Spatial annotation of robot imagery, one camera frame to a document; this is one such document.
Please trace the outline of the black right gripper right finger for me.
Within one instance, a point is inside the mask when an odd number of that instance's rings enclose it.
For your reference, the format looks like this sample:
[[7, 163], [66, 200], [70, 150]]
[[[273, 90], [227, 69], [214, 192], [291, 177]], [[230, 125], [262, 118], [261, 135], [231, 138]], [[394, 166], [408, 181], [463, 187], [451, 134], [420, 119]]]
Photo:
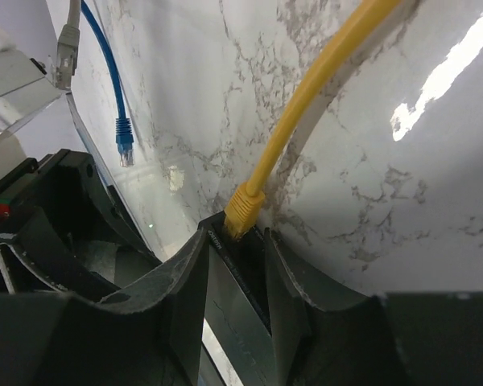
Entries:
[[483, 292], [359, 294], [265, 233], [280, 385], [483, 385]]

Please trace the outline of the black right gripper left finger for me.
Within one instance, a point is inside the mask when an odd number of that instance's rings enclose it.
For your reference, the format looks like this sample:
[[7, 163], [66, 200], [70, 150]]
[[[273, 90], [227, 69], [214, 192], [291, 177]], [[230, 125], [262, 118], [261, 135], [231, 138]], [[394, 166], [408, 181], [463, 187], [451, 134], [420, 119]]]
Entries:
[[207, 232], [101, 302], [0, 294], [0, 385], [194, 385], [208, 282]]

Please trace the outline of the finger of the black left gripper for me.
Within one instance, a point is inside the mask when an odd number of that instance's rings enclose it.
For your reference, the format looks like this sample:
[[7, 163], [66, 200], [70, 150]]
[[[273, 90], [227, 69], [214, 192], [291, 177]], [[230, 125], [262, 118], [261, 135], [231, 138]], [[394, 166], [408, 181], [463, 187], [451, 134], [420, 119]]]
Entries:
[[117, 253], [161, 264], [91, 154], [27, 158], [0, 178], [0, 293], [69, 291], [99, 302], [119, 288], [88, 265]]

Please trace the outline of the black network switch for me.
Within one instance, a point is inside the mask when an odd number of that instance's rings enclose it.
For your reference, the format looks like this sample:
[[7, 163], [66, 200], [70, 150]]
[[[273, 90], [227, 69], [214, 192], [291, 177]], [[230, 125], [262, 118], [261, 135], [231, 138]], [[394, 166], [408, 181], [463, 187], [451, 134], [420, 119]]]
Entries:
[[276, 385], [264, 236], [251, 228], [233, 240], [224, 220], [221, 211], [199, 222], [209, 245], [205, 319], [244, 385]]

